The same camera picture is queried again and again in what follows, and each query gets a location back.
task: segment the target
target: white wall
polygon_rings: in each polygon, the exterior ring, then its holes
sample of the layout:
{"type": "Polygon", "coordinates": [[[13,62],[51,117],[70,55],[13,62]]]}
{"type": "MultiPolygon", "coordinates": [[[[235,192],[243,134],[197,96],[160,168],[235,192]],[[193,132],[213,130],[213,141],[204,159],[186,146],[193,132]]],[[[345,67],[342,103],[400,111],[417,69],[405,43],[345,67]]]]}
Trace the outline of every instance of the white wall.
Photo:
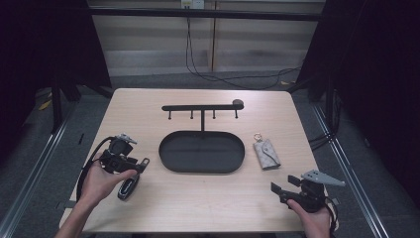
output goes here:
{"type": "MultiPolygon", "coordinates": [[[[180,8],[180,0],[90,0],[89,4],[180,8]]],[[[321,13],[323,5],[322,1],[206,1],[205,9],[321,13]]],[[[93,19],[111,75],[187,71],[185,18],[93,16],[93,19]]],[[[315,27],[314,22],[191,19],[194,62],[200,71],[299,66],[315,27]]]]}

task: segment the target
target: black oval tray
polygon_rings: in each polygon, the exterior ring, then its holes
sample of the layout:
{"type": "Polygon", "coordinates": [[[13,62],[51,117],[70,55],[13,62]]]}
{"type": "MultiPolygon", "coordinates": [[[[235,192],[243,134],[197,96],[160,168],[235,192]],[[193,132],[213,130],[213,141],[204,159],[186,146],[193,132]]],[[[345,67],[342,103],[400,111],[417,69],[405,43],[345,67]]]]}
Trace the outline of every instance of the black oval tray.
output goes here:
{"type": "Polygon", "coordinates": [[[241,166],[245,147],[228,132],[176,131],[161,141],[158,152],[173,172],[228,174],[241,166]]]}

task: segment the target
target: outlet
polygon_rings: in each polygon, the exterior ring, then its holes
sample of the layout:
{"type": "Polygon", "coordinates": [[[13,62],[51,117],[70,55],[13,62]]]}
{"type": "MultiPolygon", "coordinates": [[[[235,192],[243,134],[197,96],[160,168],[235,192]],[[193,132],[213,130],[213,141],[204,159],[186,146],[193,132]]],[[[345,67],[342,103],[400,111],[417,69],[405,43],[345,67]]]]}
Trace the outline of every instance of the outlet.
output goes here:
{"type": "Polygon", "coordinates": [[[181,0],[181,9],[192,9],[192,0],[181,0]]]}
{"type": "Polygon", "coordinates": [[[193,9],[204,9],[204,0],[192,0],[193,9]]]}

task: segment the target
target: cable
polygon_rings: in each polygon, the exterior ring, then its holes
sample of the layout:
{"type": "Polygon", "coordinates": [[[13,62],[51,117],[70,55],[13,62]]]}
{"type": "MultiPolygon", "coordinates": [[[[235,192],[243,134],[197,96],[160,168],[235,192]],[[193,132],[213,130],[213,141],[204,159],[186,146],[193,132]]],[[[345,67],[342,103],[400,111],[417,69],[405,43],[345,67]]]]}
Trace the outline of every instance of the cable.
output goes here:
{"type": "Polygon", "coordinates": [[[235,76],[235,77],[225,77],[225,78],[221,78],[221,77],[217,77],[214,75],[208,75],[208,74],[202,74],[200,72],[198,72],[196,66],[195,66],[195,62],[194,62],[194,57],[193,57],[193,49],[192,49],[192,41],[191,41],[191,22],[190,19],[187,18],[187,26],[188,26],[188,32],[187,32],[187,41],[186,41],[186,50],[185,50],[185,65],[186,68],[188,69],[188,71],[190,73],[192,73],[193,75],[199,76],[200,78],[207,80],[207,81],[223,81],[227,84],[236,86],[236,87],[240,87],[240,88],[244,88],[244,89],[249,89],[249,90],[265,90],[265,89],[269,89],[272,88],[276,85],[278,85],[278,82],[280,81],[280,76],[281,75],[285,75],[287,73],[296,71],[296,70],[300,70],[301,66],[295,67],[295,68],[285,68],[280,70],[278,73],[276,74],[272,74],[272,75],[260,75],[260,76],[250,76],[250,75],[246,75],[246,76],[235,76]],[[191,63],[192,63],[192,67],[194,70],[192,70],[189,67],[188,64],[188,52],[190,54],[191,57],[191,63]],[[233,82],[230,82],[229,80],[232,79],[240,79],[240,78],[271,78],[271,77],[276,77],[276,81],[269,85],[269,86],[265,86],[265,87],[246,87],[246,86],[242,86],[233,82]]]}
{"type": "Polygon", "coordinates": [[[336,230],[337,227],[337,221],[339,219],[339,210],[337,209],[336,204],[334,203],[334,201],[330,198],[330,197],[325,197],[328,201],[330,201],[330,203],[333,206],[334,212],[333,210],[331,210],[331,208],[328,206],[327,203],[325,203],[325,207],[327,207],[328,212],[330,213],[331,216],[331,225],[330,225],[330,234],[332,235],[332,237],[334,237],[333,233],[336,230]]]}
{"type": "Polygon", "coordinates": [[[99,149],[105,144],[105,142],[110,141],[114,139],[115,137],[108,137],[105,138],[99,145],[96,147],[95,151],[93,151],[92,155],[90,155],[89,160],[86,162],[86,165],[82,168],[82,171],[80,173],[79,179],[77,181],[77,190],[76,190],[76,202],[81,197],[81,191],[83,189],[83,183],[86,179],[87,173],[89,172],[89,169],[92,167],[93,162],[96,160],[93,160],[95,158],[96,153],[98,153],[99,149]]]}

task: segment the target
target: metal rail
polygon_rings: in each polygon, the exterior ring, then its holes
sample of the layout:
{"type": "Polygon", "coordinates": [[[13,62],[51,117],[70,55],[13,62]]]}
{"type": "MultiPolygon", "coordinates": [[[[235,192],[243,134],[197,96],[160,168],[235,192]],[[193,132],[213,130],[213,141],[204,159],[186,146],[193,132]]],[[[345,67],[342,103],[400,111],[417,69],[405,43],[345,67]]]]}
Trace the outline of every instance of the metal rail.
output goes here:
{"type": "MultiPolygon", "coordinates": [[[[331,133],[330,129],[328,128],[327,123],[325,122],[325,115],[322,109],[319,106],[314,106],[313,109],[324,133],[326,135],[331,133]]],[[[386,229],[382,221],[380,220],[380,217],[377,214],[376,209],[374,208],[373,204],[368,198],[368,195],[366,194],[364,188],[362,187],[362,184],[359,181],[358,176],[353,170],[352,165],[350,164],[346,154],[344,153],[342,146],[340,145],[336,137],[330,141],[330,146],[348,181],[350,188],[353,191],[353,194],[355,195],[356,200],[359,203],[359,206],[361,207],[361,210],[367,220],[368,225],[371,228],[371,231],[373,232],[374,237],[389,238],[389,235],[386,232],[386,229]]]]}
{"type": "Polygon", "coordinates": [[[171,8],[121,8],[121,7],[89,7],[58,8],[37,7],[37,11],[54,13],[76,13],[97,16],[145,16],[145,17],[186,17],[186,18],[225,18],[225,19],[259,19],[281,21],[319,22],[327,17],[322,14],[284,13],[284,12],[250,12],[231,10],[200,10],[171,8]]]}
{"type": "Polygon", "coordinates": [[[37,184],[41,180],[41,177],[46,170],[51,157],[53,156],[53,152],[55,151],[56,146],[58,145],[61,137],[65,131],[67,126],[68,119],[73,114],[73,111],[76,107],[76,103],[72,103],[72,106],[69,109],[66,117],[62,121],[61,125],[57,128],[54,134],[50,135],[50,138],[44,147],[41,155],[38,158],[37,163],[35,164],[34,168],[32,169],[30,175],[28,176],[24,186],[19,191],[18,196],[16,197],[15,201],[13,202],[12,206],[7,211],[6,215],[4,216],[3,220],[0,224],[0,237],[1,238],[9,238],[12,237],[15,229],[23,216],[32,195],[35,192],[35,188],[37,184]]]}

